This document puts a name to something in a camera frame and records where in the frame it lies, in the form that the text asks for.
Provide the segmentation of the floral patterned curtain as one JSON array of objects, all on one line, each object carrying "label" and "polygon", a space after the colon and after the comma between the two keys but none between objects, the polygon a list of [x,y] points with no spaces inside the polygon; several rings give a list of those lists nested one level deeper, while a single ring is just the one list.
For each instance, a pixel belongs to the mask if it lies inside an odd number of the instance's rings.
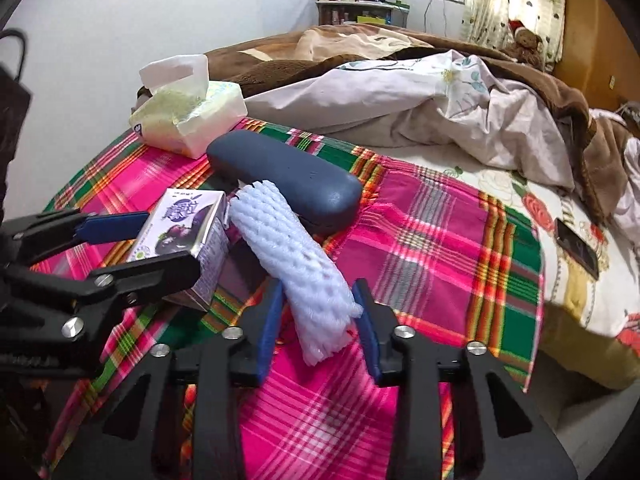
[{"label": "floral patterned curtain", "polygon": [[565,0],[465,0],[461,37],[499,50],[512,39],[510,24],[520,22],[541,38],[542,69],[554,69],[563,54]]}]

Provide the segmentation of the floral mattress sheet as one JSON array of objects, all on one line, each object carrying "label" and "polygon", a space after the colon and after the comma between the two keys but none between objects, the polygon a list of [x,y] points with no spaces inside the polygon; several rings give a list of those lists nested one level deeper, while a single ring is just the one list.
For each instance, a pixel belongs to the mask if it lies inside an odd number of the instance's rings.
[{"label": "floral mattress sheet", "polygon": [[[639,263],[634,246],[615,226],[592,222],[576,196],[483,166],[454,145],[379,152],[456,178],[529,219],[538,230],[546,266],[540,350],[605,388],[622,390],[638,379]],[[596,278],[556,241],[558,220],[596,254]]]}]

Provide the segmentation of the cluttered wall shelf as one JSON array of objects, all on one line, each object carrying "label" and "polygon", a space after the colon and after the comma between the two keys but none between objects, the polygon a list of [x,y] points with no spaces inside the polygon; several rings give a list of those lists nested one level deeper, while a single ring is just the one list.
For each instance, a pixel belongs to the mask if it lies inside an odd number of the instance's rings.
[{"label": "cluttered wall shelf", "polygon": [[317,0],[319,25],[348,23],[406,27],[410,6],[401,0]]}]

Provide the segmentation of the brown fleece blanket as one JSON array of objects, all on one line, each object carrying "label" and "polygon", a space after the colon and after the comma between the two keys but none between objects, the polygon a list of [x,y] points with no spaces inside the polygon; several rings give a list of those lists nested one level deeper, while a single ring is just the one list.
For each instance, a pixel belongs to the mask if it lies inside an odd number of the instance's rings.
[{"label": "brown fleece blanket", "polygon": [[258,38],[205,56],[210,78],[236,82],[244,96],[256,96],[319,77],[345,62],[416,60],[448,50],[477,55],[492,76],[526,84],[553,118],[569,120],[564,151],[590,214],[597,220],[638,221],[639,141],[627,123],[590,110],[579,90],[494,49],[393,25],[346,24]]}]

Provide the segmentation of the brown teddy bear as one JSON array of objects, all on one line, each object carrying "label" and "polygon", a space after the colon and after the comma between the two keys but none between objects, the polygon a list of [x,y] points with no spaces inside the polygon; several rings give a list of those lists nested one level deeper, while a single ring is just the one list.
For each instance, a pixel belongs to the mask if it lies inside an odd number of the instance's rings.
[{"label": "brown teddy bear", "polygon": [[515,62],[532,66],[537,70],[544,69],[541,57],[542,39],[529,30],[520,20],[510,20],[509,29],[512,40],[501,51]]}]

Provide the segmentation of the yellow tissue pack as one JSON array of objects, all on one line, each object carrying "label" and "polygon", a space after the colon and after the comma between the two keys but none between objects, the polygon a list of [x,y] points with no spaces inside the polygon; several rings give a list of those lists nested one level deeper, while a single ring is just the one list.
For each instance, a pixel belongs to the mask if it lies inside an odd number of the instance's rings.
[{"label": "yellow tissue pack", "polygon": [[198,159],[247,116],[241,87],[211,80],[204,54],[163,58],[139,75],[151,96],[131,113],[129,125],[152,148]]}]

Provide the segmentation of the purple blueberry milk carton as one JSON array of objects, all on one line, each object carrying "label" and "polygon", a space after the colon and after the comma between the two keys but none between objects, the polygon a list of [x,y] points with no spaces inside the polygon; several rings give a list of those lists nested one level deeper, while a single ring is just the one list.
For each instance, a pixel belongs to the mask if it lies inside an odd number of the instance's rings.
[{"label": "purple blueberry milk carton", "polygon": [[190,252],[201,265],[201,277],[167,300],[206,311],[214,299],[229,251],[228,200],[225,192],[168,188],[134,241],[127,260]]}]

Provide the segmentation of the pale floral duvet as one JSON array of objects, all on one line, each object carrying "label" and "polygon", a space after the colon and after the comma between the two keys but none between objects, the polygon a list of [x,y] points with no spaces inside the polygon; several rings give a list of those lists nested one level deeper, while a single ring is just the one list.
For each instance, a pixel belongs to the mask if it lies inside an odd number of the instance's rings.
[{"label": "pale floral duvet", "polygon": [[[578,194],[564,151],[570,121],[553,118],[526,84],[492,76],[476,55],[348,62],[245,103],[255,118],[361,145],[454,144],[484,166]],[[639,219],[598,221],[638,243]]]}]

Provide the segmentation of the black smartphone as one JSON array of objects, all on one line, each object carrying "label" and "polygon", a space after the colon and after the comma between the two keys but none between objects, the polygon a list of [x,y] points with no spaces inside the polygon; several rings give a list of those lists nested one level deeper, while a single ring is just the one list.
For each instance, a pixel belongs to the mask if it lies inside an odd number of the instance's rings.
[{"label": "black smartphone", "polygon": [[565,222],[556,219],[554,237],[558,245],[564,249],[585,271],[596,281],[600,270],[596,252]]}]

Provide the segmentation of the dark blue glasses case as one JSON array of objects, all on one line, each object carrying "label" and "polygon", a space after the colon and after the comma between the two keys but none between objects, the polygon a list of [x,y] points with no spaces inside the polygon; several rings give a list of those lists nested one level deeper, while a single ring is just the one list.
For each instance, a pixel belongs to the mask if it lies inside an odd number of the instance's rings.
[{"label": "dark blue glasses case", "polygon": [[210,142],[206,156],[213,170],[229,180],[272,182],[310,232],[334,234],[356,219],[362,184],[319,156],[245,129]]}]

